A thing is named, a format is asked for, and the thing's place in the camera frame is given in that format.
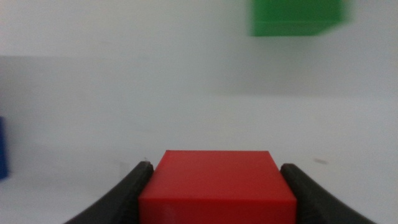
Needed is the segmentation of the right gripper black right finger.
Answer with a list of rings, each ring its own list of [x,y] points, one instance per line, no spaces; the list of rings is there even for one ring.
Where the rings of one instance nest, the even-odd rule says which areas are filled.
[[[375,224],[333,196],[295,164],[283,164],[280,173],[297,199],[297,223]]]

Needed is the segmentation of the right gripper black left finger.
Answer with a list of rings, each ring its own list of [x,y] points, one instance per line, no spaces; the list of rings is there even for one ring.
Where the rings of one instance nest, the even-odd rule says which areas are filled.
[[[67,224],[138,224],[138,197],[153,173],[153,165],[141,161],[109,192]]]

